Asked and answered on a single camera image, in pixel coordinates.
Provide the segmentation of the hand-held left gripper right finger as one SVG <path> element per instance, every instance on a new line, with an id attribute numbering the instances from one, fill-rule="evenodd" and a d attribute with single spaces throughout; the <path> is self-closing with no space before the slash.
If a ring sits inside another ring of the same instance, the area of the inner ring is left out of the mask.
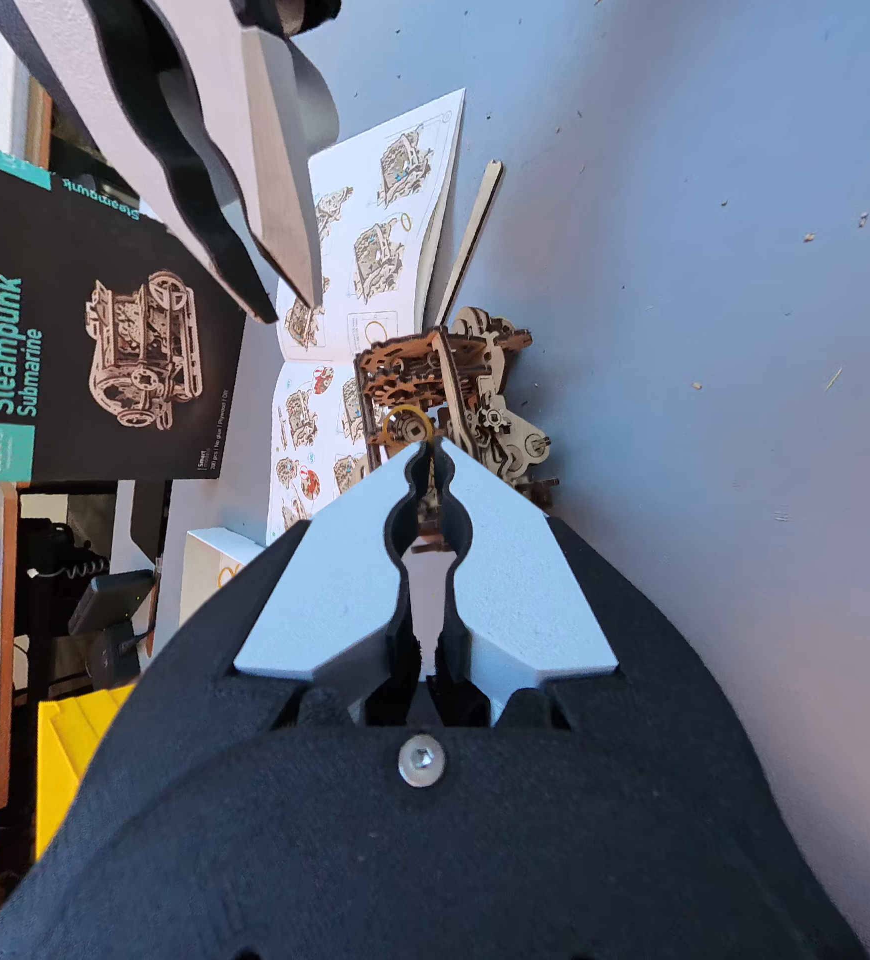
<path id="1" fill-rule="evenodd" d="M 618 659 L 548 515 L 457 445 L 433 451 L 445 577 L 432 699 L 447 726 L 491 726 L 520 690 L 609 676 Z"/>

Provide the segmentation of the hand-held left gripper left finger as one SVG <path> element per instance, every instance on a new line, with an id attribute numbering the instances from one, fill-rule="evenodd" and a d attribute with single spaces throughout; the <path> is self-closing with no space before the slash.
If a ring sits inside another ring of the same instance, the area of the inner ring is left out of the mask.
<path id="1" fill-rule="evenodd" d="M 234 659 L 250 676 L 332 688 L 371 726 L 403 726 L 417 692 L 403 556 L 418 536 L 433 444 L 414 442 L 308 522 Z"/>

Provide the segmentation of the flat wooden stick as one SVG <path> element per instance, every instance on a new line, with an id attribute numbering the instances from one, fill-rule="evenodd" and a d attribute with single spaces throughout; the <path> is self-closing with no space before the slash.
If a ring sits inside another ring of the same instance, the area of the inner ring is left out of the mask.
<path id="1" fill-rule="evenodd" d="M 478 193 L 475 198 L 461 245 L 456 255 L 448 282 L 437 312 L 435 326 L 444 327 L 449 319 L 451 308 L 461 290 L 471 258 L 475 252 L 479 238 L 483 232 L 486 220 L 495 195 L 504 174 L 504 163 L 499 159 L 492 159 L 486 166 Z"/>

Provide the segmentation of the wooden mechanical model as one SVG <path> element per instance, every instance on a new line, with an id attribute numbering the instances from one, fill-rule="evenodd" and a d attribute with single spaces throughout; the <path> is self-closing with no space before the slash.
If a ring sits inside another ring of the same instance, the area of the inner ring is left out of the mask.
<path id="1" fill-rule="evenodd" d="M 550 454 L 551 439 L 513 412 L 504 397 L 516 356 L 533 342 L 529 330 L 486 310 L 465 307 L 450 327 L 378 342 L 354 359 L 355 398 L 366 455 L 359 477 L 390 456 L 381 443 L 385 414 L 413 404 L 433 422 L 435 439 L 452 441 L 491 474 L 549 510 L 557 478 L 533 479 L 531 468 Z"/>

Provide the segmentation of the yellow plastic bin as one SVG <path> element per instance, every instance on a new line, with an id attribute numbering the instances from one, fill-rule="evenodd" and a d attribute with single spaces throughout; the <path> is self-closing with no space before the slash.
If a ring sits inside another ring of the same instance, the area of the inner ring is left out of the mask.
<path id="1" fill-rule="evenodd" d="M 34 859 L 40 859 L 77 796 L 89 763 L 135 684 L 38 705 Z"/>

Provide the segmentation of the grey desk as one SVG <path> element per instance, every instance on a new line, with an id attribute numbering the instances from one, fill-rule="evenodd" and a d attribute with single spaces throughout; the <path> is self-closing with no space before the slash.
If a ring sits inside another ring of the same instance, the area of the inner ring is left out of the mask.
<path id="1" fill-rule="evenodd" d="M 870 1 L 343 2 L 341 138 L 466 89 L 425 319 L 532 330 L 565 520 L 716 675 L 870 951 Z"/>

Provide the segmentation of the white cardboard box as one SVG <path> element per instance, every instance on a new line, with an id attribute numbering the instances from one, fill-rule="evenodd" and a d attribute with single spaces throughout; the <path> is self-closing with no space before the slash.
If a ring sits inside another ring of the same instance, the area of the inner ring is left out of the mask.
<path id="1" fill-rule="evenodd" d="M 224 527 L 188 531 L 180 568 L 166 578 L 157 600 L 153 658 L 209 598 L 264 550 L 264 546 Z"/>

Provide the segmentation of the black power adapter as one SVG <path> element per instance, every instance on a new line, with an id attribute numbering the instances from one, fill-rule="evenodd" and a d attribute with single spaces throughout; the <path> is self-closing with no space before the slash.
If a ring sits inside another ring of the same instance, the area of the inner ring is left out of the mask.
<path id="1" fill-rule="evenodd" d="M 86 672 L 93 690 L 112 690 L 133 681 L 140 672 L 138 645 L 144 634 L 132 618 L 155 585 L 153 570 L 134 570 L 93 577 L 67 623 L 70 637 L 87 636 Z"/>

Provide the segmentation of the illustrated instruction booklet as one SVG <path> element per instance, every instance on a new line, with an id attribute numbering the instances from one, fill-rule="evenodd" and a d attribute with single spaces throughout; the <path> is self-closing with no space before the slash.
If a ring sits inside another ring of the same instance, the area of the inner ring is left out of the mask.
<path id="1" fill-rule="evenodd" d="M 422 329 L 464 103 L 461 88 L 309 161 L 321 305 L 279 283 L 265 545 L 367 471 L 354 361 Z"/>

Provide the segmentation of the thin yellow rubber band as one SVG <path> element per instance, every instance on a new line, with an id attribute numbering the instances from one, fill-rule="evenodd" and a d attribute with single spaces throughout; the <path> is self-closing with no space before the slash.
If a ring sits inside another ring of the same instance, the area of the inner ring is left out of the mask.
<path id="1" fill-rule="evenodd" d="M 409 444 L 431 443 L 434 438 L 435 430 L 432 420 L 426 412 L 413 404 L 398 404 L 385 414 L 381 429 L 381 443 L 390 456 Z"/>

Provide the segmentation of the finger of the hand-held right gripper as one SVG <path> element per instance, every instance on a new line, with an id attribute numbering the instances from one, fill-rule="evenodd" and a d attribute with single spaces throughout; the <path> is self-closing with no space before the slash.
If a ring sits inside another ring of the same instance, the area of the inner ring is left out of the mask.
<path id="1" fill-rule="evenodd" d="M 211 165 L 159 81 L 180 58 L 145 2 L 0 2 L 0 32 L 61 113 L 251 318 L 276 322 Z"/>
<path id="2" fill-rule="evenodd" d="M 280 278 L 321 306 L 321 241 L 309 161 L 326 148 L 326 82 L 297 46 L 243 26 L 227 1 L 153 2 L 180 57 L 169 107 L 211 165 L 225 217 L 264 288 Z"/>

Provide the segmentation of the black model kit box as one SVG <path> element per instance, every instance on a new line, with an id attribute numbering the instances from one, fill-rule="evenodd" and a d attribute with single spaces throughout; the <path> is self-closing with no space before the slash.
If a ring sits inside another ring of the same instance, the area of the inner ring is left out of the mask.
<path id="1" fill-rule="evenodd" d="M 160 222 L 0 152 L 0 482 L 218 478 L 245 325 Z"/>

